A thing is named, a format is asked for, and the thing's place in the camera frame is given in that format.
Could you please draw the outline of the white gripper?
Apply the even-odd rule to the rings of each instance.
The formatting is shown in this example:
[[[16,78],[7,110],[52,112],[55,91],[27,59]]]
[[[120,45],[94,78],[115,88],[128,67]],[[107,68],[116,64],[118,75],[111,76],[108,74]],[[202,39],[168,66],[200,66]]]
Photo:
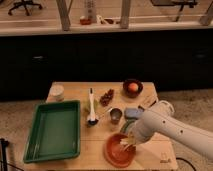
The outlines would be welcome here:
[[[129,126],[128,136],[131,138],[133,145],[138,145],[149,141],[152,132],[143,123],[135,121]]]

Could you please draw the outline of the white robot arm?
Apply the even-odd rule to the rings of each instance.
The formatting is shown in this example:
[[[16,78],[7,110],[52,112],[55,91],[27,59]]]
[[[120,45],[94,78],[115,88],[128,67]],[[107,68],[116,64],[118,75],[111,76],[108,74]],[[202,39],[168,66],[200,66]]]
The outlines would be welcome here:
[[[178,121],[173,114],[174,107],[164,100],[146,109],[130,128],[134,143],[146,143],[160,133],[213,160],[213,132]]]

